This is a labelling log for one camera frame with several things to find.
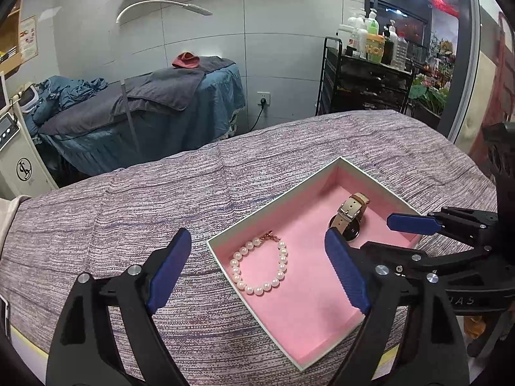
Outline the beige cloth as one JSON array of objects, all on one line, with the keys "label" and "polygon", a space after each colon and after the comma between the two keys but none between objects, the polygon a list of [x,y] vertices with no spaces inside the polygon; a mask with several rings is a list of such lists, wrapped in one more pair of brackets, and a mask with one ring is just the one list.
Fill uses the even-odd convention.
[{"label": "beige cloth", "polygon": [[0,199],[0,248],[3,249],[12,221],[21,203],[29,199],[27,195],[19,195],[15,199]]}]

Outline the wall poster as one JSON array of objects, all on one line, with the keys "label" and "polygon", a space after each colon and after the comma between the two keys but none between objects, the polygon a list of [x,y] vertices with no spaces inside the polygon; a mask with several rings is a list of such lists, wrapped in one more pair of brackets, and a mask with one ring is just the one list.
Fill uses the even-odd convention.
[{"label": "wall poster", "polygon": [[35,16],[27,17],[19,24],[19,53],[23,64],[38,56],[37,19]]}]

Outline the red cloth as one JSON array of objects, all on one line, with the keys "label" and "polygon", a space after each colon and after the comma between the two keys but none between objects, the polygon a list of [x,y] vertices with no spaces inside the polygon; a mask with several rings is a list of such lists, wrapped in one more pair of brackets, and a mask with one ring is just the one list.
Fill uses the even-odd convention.
[{"label": "red cloth", "polygon": [[186,51],[177,55],[172,61],[174,68],[195,69],[200,65],[200,58],[195,54]]}]

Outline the clear plastic bottle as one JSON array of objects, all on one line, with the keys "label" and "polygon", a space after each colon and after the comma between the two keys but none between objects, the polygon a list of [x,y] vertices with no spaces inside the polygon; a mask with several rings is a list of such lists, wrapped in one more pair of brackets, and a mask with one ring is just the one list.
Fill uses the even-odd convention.
[{"label": "clear plastic bottle", "polygon": [[404,32],[398,32],[397,43],[395,44],[395,56],[392,66],[400,71],[404,71],[406,67],[408,42]]}]

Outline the grey blanket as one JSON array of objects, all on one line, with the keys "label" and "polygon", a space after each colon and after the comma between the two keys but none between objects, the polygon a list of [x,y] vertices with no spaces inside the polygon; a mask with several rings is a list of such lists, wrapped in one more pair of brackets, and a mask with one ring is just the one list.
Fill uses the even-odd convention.
[{"label": "grey blanket", "polygon": [[48,119],[38,133],[62,137],[85,134],[122,121],[127,113],[134,112],[184,113],[194,103],[200,86],[215,81],[222,83],[224,97],[235,99],[234,108],[242,108],[244,90],[237,64],[218,56],[201,57],[195,68],[171,66],[110,84]]}]

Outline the green potted plant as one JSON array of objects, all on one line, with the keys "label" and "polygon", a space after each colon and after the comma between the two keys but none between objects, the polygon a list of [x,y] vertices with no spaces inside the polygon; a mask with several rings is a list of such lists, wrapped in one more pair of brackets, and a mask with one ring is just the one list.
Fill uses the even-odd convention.
[{"label": "green potted plant", "polygon": [[440,86],[432,77],[422,73],[414,78],[408,95],[413,103],[427,108],[437,116],[444,112],[448,96],[447,87]]}]

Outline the black trolley rack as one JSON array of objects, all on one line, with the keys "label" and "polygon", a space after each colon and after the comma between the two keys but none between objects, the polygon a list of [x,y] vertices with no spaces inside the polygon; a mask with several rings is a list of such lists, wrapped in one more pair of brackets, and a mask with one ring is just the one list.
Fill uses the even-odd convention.
[{"label": "black trolley rack", "polygon": [[405,113],[415,79],[413,62],[407,71],[348,56],[339,38],[326,37],[315,114],[358,110]]}]

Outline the mint box pink lining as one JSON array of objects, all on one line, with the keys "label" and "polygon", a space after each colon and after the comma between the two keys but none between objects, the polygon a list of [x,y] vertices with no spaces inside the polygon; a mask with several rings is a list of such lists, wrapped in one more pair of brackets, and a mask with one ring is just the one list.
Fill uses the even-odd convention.
[{"label": "mint box pink lining", "polygon": [[323,166],[267,205],[208,240],[207,246],[227,279],[231,261],[246,243],[268,232],[279,242],[265,241],[244,255],[242,280],[261,286],[277,274],[277,247],[288,251],[286,274],[261,296],[236,291],[260,327],[300,371],[334,349],[362,322],[363,315],[347,299],[329,261],[324,239],[341,203],[353,193],[370,200],[351,247],[376,241],[414,247],[419,236],[392,231],[392,213],[417,210],[376,179],[343,158]]}]

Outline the blue massage bed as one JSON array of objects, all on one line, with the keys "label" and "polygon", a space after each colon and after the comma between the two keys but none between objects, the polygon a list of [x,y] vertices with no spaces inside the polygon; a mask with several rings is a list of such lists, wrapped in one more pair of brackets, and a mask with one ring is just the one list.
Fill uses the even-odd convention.
[{"label": "blue massage bed", "polygon": [[202,84],[194,103],[184,113],[164,115],[127,113],[122,121],[80,135],[42,136],[38,129],[64,109],[96,95],[110,84],[52,76],[36,85],[34,109],[23,116],[35,142],[50,145],[79,172],[95,176],[139,163],[157,161],[182,151],[228,137],[234,132],[240,109],[235,99],[224,97],[220,81]]}]

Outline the beige strap wristwatch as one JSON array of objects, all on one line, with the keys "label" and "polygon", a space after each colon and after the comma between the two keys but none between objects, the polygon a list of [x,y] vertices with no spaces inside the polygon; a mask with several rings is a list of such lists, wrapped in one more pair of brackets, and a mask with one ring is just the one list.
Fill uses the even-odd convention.
[{"label": "beige strap wristwatch", "polygon": [[359,236],[361,220],[368,208],[369,199],[363,193],[353,193],[338,208],[328,228],[335,228],[346,241]]}]

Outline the wall power socket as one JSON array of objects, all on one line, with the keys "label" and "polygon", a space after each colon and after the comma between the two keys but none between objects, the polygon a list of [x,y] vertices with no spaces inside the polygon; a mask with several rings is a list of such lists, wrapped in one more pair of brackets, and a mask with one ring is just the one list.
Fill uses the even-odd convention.
[{"label": "wall power socket", "polygon": [[257,94],[259,95],[259,102],[257,103],[259,106],[259,113],[256,116],[252,126],[250,127],[251,132],[256,129],[260,119],[262,118],[262,116],[264,115],[268,106],[271,103],[271,94],[269,92],[258,92]]}]

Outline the purple woven bedspread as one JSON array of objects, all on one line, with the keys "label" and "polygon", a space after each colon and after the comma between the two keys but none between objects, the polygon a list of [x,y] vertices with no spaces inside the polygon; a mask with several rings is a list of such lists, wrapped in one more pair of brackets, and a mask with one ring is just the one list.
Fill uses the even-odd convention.
[{"label": "purple woven bedspread", "polygon": [[242,304],[207,242],[338,157],[423,214],[441,207],[497,207],[496,189],[475,163],[410,117],[354,111],[279,124],[23,202],[1,258],[1,293],[11,305],[11,323],[48,350],[79,274],[120,274],[186,228],[191,256],[154,321],[187,380],[328,383],[351,341],[310,369],[297,370]]}]

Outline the green pump bottle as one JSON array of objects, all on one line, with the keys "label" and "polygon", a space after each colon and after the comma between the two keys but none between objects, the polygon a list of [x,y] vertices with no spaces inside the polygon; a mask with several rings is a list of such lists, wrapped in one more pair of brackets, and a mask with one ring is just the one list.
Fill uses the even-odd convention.
[{"label": "green pump bottle", "polygon": [[368,32],[366,49],[368,49],[368,44],[372,42],[372,36],[377,36],[379,33],[379,23],[376,18],[377,9],[372,8],[368,14],[368,17],[365,19],[365,25]]}]

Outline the wooden wall shelf unit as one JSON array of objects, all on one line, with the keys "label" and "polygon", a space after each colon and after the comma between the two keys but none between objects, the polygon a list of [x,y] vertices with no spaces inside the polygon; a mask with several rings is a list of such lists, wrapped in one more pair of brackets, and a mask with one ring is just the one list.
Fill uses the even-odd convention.
[{"label": "wooden wall shelf unit", "polygon": [[1,25],[0,51],[1,72],[5,77],[15,74],[22,65],[22,55],[19,49],[19,25],[23,0],[17,0],[9,15]]}]

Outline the white beauty machine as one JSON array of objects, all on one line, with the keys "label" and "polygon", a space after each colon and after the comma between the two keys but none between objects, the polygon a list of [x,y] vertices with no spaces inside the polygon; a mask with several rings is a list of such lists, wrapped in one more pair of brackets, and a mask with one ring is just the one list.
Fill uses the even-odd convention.
[{"label": "white beauty machine", "polygon": [[1,198],[38,197],[59,187],[41,159],[23,119],[19,97],[10,98],[1,71]]}]

